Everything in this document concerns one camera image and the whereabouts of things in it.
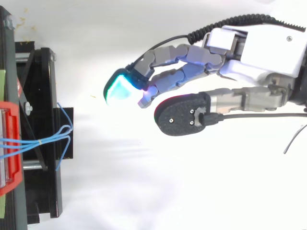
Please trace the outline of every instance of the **black metal frame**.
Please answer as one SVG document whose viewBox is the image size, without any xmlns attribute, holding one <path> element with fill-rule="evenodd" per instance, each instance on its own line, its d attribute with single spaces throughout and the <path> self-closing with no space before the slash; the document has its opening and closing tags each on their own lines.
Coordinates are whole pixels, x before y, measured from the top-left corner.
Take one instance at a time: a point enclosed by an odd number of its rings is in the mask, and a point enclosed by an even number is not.
<svg viewBox="0 0 307 230">
<path fill-rule="evenodd" d="M 9 13 L 0 6 L 0 22 Z M 15 61 L 15 53 L 29 53 L 27 62 Z M 6 70 L 5 99 L 20 105 L 21 138 L 41 139 L 52 136 L 67 118 L 57 108 L 53 51 L 35 50 L 34 42 L 14 43 L 13 30 L 0 23 L 0 69 Z M 22 91 L 18 97 L 17 77 Z M 27 116 L 24 105 L 29 102 L 33 111 Z M 73 108 L 64 108 L 73 122 Z M 5 219 L 2 230 L 26 230 L 27 224 L 39 223 L 39 214 L 50 213 L 57 218 L 62 213 L 60 170 L 55 168 L 66 140 L 39 146 L 24 154 L 24 161 L 39 160 L 40 170 L 24 171 L 23 182 L 6 195 Z M 73 158 L 73 142 L 65 158 Z"/>
</svg>

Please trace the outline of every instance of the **black wire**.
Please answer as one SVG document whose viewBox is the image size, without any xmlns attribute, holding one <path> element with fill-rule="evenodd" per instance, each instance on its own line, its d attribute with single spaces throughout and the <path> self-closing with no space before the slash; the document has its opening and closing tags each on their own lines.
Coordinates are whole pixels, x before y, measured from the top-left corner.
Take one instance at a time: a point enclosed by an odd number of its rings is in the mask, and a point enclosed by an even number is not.
<svg viewBox="0 0 307 230">
<path fill-rule="evenodd" d="M 166 44 L 166 43 L 168 43 L 168 42 L 171 42 L 171 41 L 174 41 L 174 40 L 177 40 L 177 39 L 181 39 L 181 38 L 188 38 L 188 36 L 187 36 L 187 35 L 180 35 L 180 36 L 171 37 L 171 38 L 169 38 L 169 39 L 167 39 L 167 40 L 165 40 L 165 41 L 163 41 L 163 42 L 160 42 L 160 43 L 154 45 L 154 46 L 151 47 L 149 50 L 157 49 L 159 46 L 162 46 L 162 45 L 164 45 L 164 44 Z M 138 63 L 138 61 L 140 61 L 140 60 L 144 57 L 144 54 L 143 54 L 142 56 L 140 56 L 138 59 L 136 59 L 131 65 L 127 66 L 126 68 L 127 68 L 128 70 L 133 69 L 134 66 L 136 65 L 136 63 Z"/>
<path fill-rule="evenodd" d="M 272 118 L 272 117 L 307 117 L 307 114 L 231 114 L 224 115 L 224 119 L 235 119 L 235 118 Z"/>
<path fill-rule="evenodd" d="M 307 114 L 233 114 L 233 115 L 224 115 L 222 119 L 235 119 L 235 118 L 269 118 L 269 117 L 307 117 Z M 292 140 L 284 150 L 284 154 L 287 153 L 290 146 L 292 145 L 295 138 L 306 128 L 307 125 L 300 128 L 295 135 L 293 136 Z"/>
<path fill-rule="evenodd" d="M 283 151 L 284 154 L 287 153 L 287 151 L 289 150 L 292 142 L 295 140 L 295 138 L 298 136 L 298 134 L 300 134 L 300 132 L 302 132 L 304 130 L 304 128 L 306 128 L 307 125 L 303 126 L 302 128 L 300 128 L 296 133 L 295 135 L 293 136 L 292 140 L 290 141 L 290 143 L 288 144 L 288 146 L 286 147 L 286 149 Z"/>
</svg>

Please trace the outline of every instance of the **white surface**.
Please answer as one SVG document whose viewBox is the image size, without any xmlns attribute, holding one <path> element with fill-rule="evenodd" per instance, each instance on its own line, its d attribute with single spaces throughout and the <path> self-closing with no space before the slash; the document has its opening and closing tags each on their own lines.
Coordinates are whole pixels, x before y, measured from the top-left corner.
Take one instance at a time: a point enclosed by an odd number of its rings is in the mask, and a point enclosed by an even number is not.
<svg viewBox="0 0 307 230">
<path fill-rule="evenodd" d="M 231 50 L 236 32 L 215 28 L 211 31 L 207 46 L 213 46 L 220 49 Z"/>
<path fill-rule="evenodd" d="M 41 215 L 41 223 L 29 229 L 307 228 L 306 131 L 283 155 L 305 119 L 224 121 L 197 135 L 164 136 L 153 120 L 164 98 L 243 86 L 216 76 L 166 93 L 145 110 L 110 110 L 102 99 L 112 73 L 157 42 L 252 12 L 306 26 L 305 1 L 2 0 L 1 5 L 25 18 L 17 40 L 35 40 L 57 53 L 58 100 L 75 108 L 74 159 L 61 167 L 63 214 Z M 302 108 L 288 105 L 281 111 Z"/>
<path fill-rule="evenodd" d="M 232 78 L 236 81 L 246 82 L 250 86 L 261 86 L 260 81 L 265 79 L 271 71 L 259 69 L 253 66 L 243 64 L 238 60 L 225 62 L 220 70 L 224 77 Z"/>
<path fill-rule="evenodd" d="M 225 26 L 237 30 L 236 26 Z M 307 46 L 307 33 L 274 25 L 242 26 L 247 32 L 241 57 L 245 65 L 296 78 Z"/>
</svg>

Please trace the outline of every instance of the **coiled cord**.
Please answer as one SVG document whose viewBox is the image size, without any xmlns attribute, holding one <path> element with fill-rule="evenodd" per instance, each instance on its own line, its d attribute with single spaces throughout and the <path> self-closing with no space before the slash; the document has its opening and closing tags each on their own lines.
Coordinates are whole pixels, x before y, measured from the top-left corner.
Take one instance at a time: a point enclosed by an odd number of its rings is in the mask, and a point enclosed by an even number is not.
<svg viewBox="0 0 307 230">
<path fill-rule="evenodd" d="M 199 30 L 196 30 L 190 34 L 188 34 L 188 41 L 192 45 L 196 42 L 201 41 L 206 33 L 211 32 L 214 28 L 222 28 L 224 25 L 231 25 L 231 26 L 244 26 L 244 25 L 257 25 L 257 24 L 274 24 L 274 25 L 281 25 L 290 29 L 295 29 L 301 32 L 305 31 L 304 27 L 296 26 L 292 24 L 287 24 L 282 21 L 278 21 L 275 18 L 264 15 L 264 14 L 246 14 L 236 17 L 231 17 L 225 20 L 222 20 L 218 23 L 210 24 L 205 26 Z"/>
</svg>

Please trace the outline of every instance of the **screw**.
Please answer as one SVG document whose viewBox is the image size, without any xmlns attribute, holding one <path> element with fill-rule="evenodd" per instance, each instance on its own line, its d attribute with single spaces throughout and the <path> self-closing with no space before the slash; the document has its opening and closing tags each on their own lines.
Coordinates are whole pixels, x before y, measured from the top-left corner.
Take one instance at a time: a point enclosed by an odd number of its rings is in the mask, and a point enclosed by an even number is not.
<svg viewBox="0 0 307 230">
<path fill-rule="evenodd" d="M 26 103 L 24 104 L 24 111 L 25 111 L 25 114 L 26 114 L 27 116 L 29 116 L 29 115 L 31 114 L 31 112 L 33 111 L 33 107 L 30 105 L 29 102 L 26 102 Z"/>
<path fill-rule="evenodd" d="M 15 17 L 13 15 L 6 16 L 4 19 L 4 26 L 10 30 L 16 29 L 17 23 Z"/>
<path fill-rule="evenodd" d="M 57 54 L 56 53 L 50 54 L 50 61 L 53 61 L 53 62 L 57 61 Z"/>
</svg>

